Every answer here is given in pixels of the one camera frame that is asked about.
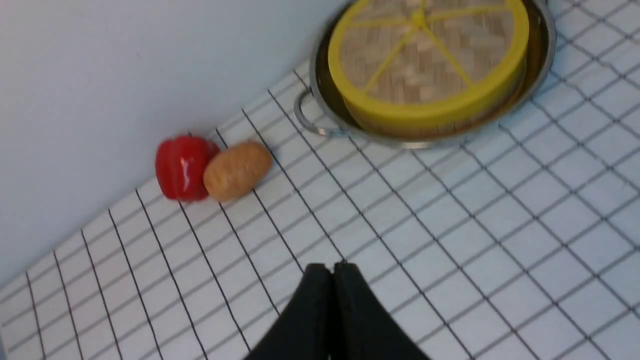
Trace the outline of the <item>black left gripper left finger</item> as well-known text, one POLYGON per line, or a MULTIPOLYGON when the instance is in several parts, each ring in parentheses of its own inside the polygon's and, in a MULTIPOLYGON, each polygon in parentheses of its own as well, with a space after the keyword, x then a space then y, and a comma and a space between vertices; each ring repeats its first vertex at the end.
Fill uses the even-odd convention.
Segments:
POLYGON ((333 278, 324 264, 309 264, 297 289, 247 360, 327 360, 333 278))

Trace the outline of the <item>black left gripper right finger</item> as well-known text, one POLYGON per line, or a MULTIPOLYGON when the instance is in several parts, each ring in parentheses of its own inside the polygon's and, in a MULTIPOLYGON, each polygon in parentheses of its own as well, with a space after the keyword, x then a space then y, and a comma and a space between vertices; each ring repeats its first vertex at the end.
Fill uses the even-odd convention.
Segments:
POLYGON ((375 296, 359 267, 338 262, 334 291, 345 360, 428 360, 375 296))

